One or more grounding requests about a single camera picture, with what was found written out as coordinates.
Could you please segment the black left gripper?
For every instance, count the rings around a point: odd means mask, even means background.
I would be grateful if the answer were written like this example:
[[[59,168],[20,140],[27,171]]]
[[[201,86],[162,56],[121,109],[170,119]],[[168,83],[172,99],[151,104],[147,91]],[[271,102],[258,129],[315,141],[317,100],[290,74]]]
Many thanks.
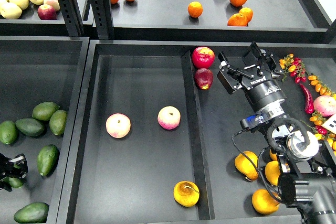
[[[3,180],[6,177],[14,177],[18,179],[23,179],[28,173],[28,165],[25,155],[19,154],[16,157],[10,159],[5,155],[1,154],[0,157],[1,165],[1,190],[12,191],[12,187],[7,180]]]

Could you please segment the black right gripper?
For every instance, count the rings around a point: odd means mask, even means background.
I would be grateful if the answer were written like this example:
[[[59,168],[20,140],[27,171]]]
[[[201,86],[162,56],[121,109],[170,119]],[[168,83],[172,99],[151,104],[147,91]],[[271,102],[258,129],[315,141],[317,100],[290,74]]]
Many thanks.
[[[273,53],[262,51],[255,42],[249,46],[256,59],[256,64],[248,67],[234,67],[221,51],[217,78],[229,94],[243,88],[245,96],[254,111],[259,111],[267,105],[284,102],[286,96],[276,78],[284,74],[280,63],[276,63]]]

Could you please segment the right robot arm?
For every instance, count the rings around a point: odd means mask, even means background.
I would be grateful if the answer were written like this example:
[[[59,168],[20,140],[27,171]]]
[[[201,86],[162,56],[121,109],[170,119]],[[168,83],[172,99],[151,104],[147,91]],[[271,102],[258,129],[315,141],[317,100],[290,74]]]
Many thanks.
[[[277,83],[283,75],[272,54],[252,43],[233,66],[223,52],[218,79],[228,93],[243,90],[253,114],[240,122],[242,132],[260,132],[277,156],[278,184],[266,190],[275,201],[296,208],[302,223],[335,223],[335,156],[282,108],[285,94]]]

